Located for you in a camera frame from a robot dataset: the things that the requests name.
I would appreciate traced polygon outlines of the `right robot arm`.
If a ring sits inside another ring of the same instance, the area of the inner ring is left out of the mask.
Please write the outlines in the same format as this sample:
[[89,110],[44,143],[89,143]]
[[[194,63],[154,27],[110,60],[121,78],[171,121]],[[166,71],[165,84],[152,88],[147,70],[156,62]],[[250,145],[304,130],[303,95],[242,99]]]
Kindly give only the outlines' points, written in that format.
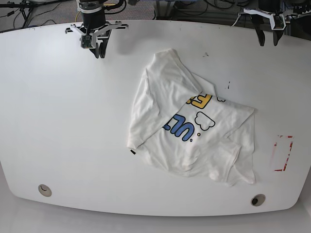
[[79,34],[81,48],[90,50],[96,58],[105,58],[112,30],[128,28],[128,25],[121,21],[112,24],[105,19],[106,10],[126,5],[126,1],[120,0],[112,6],[104,6],[104,2],[104,0],[78,0],[78,12],[82,15],[83,23],[81,26],[71,24],[65,29],[65,33]]

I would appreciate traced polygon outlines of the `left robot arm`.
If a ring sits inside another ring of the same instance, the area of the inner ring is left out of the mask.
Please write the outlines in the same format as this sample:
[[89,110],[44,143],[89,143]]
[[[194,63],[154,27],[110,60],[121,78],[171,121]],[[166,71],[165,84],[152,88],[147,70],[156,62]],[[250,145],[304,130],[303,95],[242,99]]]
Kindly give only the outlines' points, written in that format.
[[257,9],[244,8],[243,13],[250,16],[259,45],[262,47],[265,44],[265,34],[262,30],[262,25],[264,25],[265,19],[268,20],[273,33],[273,44],[277,46],[287,27],[286,16],[280,8],[280,0],[259,0],[258,4]]

